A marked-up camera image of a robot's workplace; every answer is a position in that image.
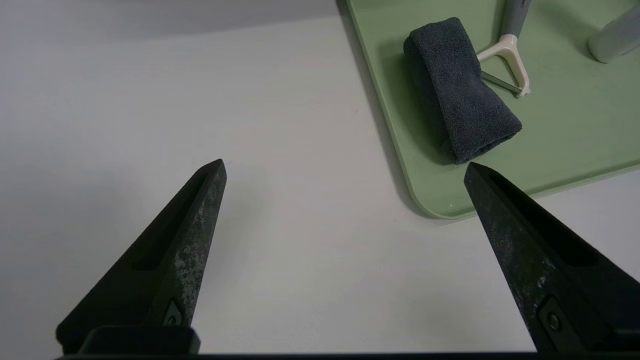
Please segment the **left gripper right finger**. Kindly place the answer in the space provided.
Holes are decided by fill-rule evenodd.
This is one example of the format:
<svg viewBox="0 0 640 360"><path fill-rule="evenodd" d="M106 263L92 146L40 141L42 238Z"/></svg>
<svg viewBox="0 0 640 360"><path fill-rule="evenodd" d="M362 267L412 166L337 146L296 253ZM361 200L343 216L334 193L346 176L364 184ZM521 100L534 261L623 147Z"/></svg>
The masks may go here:
<svg viewBox="0 0 640 360"><path fill-rule="evenodd" d="M464 186L539 353L639 353L635 278L498 171L471 162Z"/></svg>

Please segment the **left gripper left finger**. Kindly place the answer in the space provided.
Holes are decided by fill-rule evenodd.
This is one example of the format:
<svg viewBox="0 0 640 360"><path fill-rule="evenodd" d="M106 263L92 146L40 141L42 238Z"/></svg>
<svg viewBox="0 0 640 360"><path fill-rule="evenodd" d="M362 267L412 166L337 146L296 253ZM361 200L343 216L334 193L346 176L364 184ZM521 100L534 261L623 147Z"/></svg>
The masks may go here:
<svg viewBox="0 0 640 360"><path fill-rule="evenodd" d="M197 354L195 308L227 182L200 167L57 326L64 354Z"/></svg>

